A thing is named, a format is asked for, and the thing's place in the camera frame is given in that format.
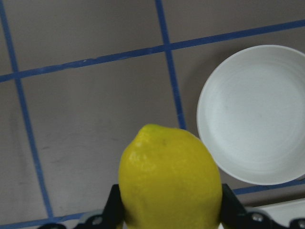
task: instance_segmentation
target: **lemon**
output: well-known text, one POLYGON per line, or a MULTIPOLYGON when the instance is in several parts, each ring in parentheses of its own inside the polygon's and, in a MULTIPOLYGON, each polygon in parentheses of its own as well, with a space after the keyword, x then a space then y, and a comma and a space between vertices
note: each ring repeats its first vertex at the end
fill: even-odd
POLYGON ((125 149, 119 187, 128 229, 216 229, 218 168, 190 132, 145 125, 125 149))

